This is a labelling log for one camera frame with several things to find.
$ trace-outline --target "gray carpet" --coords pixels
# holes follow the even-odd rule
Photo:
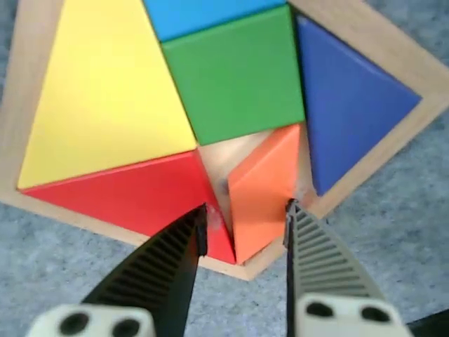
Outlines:
[[[449,65],[447,0],[372,0]],[[0,0],[0,90],[15,0]],[[449,114],[437,119],[328,218],[405,321],[449,307]],[[0,204],[0,336],[76,303],[132,247]],[[254,282],[200,269],[186,336],[283,336],[285,259]]]

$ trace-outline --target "tangram puzzle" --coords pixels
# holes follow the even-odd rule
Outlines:
[[[423,99],[297,2],[65,0],[15,187],[145,236],[207,203],[246,263],[304,156],[318,200]]]

